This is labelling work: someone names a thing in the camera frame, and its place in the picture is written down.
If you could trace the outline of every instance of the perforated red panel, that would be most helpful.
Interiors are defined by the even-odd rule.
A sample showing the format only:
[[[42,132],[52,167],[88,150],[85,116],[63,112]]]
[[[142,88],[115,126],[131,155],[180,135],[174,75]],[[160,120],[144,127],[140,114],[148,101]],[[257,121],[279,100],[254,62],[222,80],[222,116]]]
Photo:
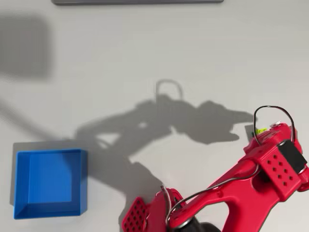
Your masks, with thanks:
[[[254,156],[247,155],[243,159],[253,159],[260,164],[276,187],[281,201],[288,199],[301,185],[301,180],[285,159],[277,146],[269,146],[258,150]]]
[[[142,232],[148,209],[141,197],[137,197],[122,221],[124,232]]]

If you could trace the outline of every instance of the metal wire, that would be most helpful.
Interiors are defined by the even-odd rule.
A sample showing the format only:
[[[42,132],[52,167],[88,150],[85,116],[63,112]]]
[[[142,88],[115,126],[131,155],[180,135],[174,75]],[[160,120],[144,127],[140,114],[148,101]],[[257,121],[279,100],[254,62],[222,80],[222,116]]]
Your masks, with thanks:
[[[204,193],[204,192],[206,192],[206,191],[209,191],[209,190],[211,190],[211,189],[215,189],[216,187],[219,187],[219,186],[221,186],[221,185],[224,185],[224,184],[226,184],[226,183],[228,183],[228,182],[230,182],[230,181],[248,179],[248,178],[250,178],[250,177],[252,177],[252,176],[254,176],[255,174],[258,173],[259,167],[260,167],[260,166],[257,164],[257,165],[256,165],[255,171],[254,171],[252,174],[248,175],[248,176],[245,176],[245,177],[232,177],[232,178],[227,179],[227,180],[225,180],[225,181],[223,181],[223,182],[221,182],[221,183],[219,183],[219,184],[210,186],[210,187],[208,187],[208,188],[205,189],[205,190],[202,190],[202,191],[200,191],[200,192],[197,192],[197,193],[195,193],[195,194],[193,194],[193,195],[191,195],[191,196],[189,196],[189,197],[187,197],[187,198],[184,198],[184,199],[178,201],[178,202],[170,209],[170,211],[169,211],[169,213],[168,213],[168,215],[167,215],[167,217],[166,217],[166,219],[165,219],[166,225],[168,225],[168,223],[169,223],[170,214],[171,214],[171,213],[174,211],[174,209],[176,209],[176,207],[177,207],[178,205],[180,205],[181,203],[186,202],[186,201],[190,200],[191,198],[194,198],[195,196],[197,196],[197,195],[199,195],[199,194],[202,194],[202,193]]]
[[[171,209],[172,209],[172,201],[170,200],[169,192],[166,189],[166,187],[164,185],[162,185],[161,188],[162,188],[162,190],[164,190],[164,192],[166,194],[166,197],[167,197],[167,200],[169,202],[169,210],[168,210],[168,213],[169,213],[171,211]]]
[[[291,117],[291,115],[285,110],[283,109],[282,107],[280,106],[275,106],[275,105],[263,105],[263,106],[260,106],[259,108],[257,108],[253,114],[253,134],[254,134],[254,138],[255,140],[257,141],[257,143],[259,145],[261,145],[259,139],[257,138],[257,134],[256,134],[256,112],[259,110],[259,109],[262,109],[262,108],[276,108],[276,109],[280,109],[282,110],[283,112],[285,112],[285,114],[289,117],[290,121],[291,121],[291,124],[292,124],[292,137],[291,137],[291,141],[292,143],[294,144],[295,143],[295,137],[296,137],[296,130],[295,130],[295,126],[294,126],[294,121]]]

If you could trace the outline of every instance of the blue box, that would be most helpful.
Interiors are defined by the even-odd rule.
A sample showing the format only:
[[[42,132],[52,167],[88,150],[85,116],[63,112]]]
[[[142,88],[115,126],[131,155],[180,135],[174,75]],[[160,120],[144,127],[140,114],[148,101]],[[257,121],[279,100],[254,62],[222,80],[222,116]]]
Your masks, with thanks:
[[[14,219],[79,216],[86,210],[86,151],[17,152]]]

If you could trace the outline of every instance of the white table surface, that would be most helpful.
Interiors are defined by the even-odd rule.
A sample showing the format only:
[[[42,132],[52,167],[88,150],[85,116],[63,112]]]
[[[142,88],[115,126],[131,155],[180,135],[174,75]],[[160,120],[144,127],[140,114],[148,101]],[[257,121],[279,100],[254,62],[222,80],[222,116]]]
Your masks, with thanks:
[[[78,7],[0,1],[1,231],[118,232],[125,206],[138,195],[150,200],[160,183],[183,196],[204,189],[248,143],[250,115],[227,109],[285,107],[309,159],[308,11],[305,0]],[[165,83],[160,93],[169,98],[154,102],[162,79],[181,85],[183,101]],[[288,122],[271,109],[259,117],[259,127]],[[14,220],[14,152],[72,145],[89,151],[88,210]],[[306,230],[308,198],[297,192],[276,205],[261,232]],[[222,228],[227,214],[222,203],[198,218]]]

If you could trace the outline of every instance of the gray object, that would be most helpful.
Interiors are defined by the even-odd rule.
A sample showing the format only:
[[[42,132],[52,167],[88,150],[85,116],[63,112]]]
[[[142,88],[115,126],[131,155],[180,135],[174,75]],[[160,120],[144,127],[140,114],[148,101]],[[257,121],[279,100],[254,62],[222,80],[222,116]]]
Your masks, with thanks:
[[[56,5],[220,3],[224,0],[52,0]]]

